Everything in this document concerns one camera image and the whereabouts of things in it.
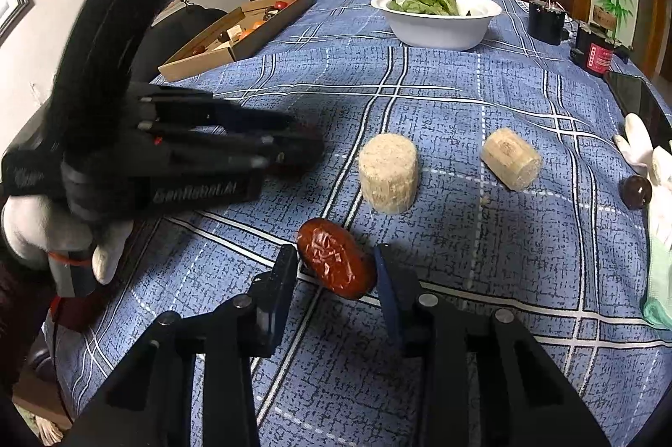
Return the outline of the white gloved left hand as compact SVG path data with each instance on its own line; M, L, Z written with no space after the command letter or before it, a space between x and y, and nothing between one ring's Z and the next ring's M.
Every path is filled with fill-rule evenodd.
M16 258L32 268L47 265L48 254L92 250L92 271L100 284L112 281L133 229L132 221L112 222L98 234L43 195L10 197L2 208L1 232Z

